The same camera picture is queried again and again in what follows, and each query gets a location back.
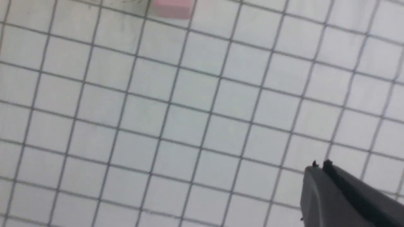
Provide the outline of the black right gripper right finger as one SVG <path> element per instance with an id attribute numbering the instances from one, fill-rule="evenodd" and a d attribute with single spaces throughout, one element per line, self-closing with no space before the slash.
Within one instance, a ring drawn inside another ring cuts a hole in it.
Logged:
<path id="1" fill-rule="evenodd" d="M 323 163 L 322 171 L 336 185 L 349 205 L 371 227 L 403 226 L 402 204 L 333 165 L 330 160 Z"/>

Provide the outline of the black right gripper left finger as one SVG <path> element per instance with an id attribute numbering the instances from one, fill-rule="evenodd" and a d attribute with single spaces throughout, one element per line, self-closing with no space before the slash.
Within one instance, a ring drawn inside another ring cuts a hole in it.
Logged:
<path id="1" fill-rule="evenodd" d="M 305 227 L 373 227 L 364 208 L 370 186 L 326 161 L 322 168 L 316 161 L 304 171 L 300 208 Z"/>

